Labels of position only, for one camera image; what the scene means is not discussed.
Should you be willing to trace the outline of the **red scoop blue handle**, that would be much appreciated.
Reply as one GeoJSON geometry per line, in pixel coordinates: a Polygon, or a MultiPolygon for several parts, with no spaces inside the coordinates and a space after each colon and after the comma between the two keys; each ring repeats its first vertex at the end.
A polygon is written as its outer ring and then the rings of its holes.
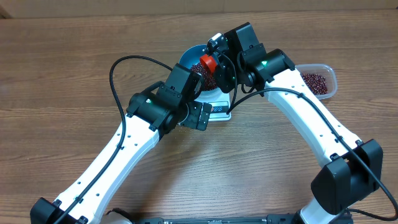
{"type": "Polygon", "coordinates": [[[203,68],[207,69],[210,73],[214,73],[217,67],[215,58],[211,55],[204,54],[200,57],[200,63],[203,68]]]}

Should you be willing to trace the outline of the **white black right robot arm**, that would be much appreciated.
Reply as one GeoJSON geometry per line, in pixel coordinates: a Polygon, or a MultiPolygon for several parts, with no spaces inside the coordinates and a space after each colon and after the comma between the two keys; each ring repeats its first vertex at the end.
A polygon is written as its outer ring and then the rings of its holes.
{"type": "Polygon", "coordinates": [[[312,149],[321,171],[311,183],[314,198],[293,219],[294,223],[331,223],[351,206],[380,188],[383,151],[375,140],[362,142],[345,128],[306,86],[295,64],[262,44],[244,50],[232,44],[208,43],[211,66],[223,92],[235,90],[243,76],[251,76],[251,91],[261,95],[286,115],[312,149]]]}

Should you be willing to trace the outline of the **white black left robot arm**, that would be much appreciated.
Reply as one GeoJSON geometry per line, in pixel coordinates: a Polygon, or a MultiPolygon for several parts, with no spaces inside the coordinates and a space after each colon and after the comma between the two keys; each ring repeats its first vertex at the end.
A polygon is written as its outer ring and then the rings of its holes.
{"type": "Polygon", "coordinates": [[[212,106],[192,87],[162,82],[132,96],[119,128],[84,173],[53,202],[38,199],[31,223],[102,223],[106,207],[136,164],[177,125],[204,131],[212,106]]]}

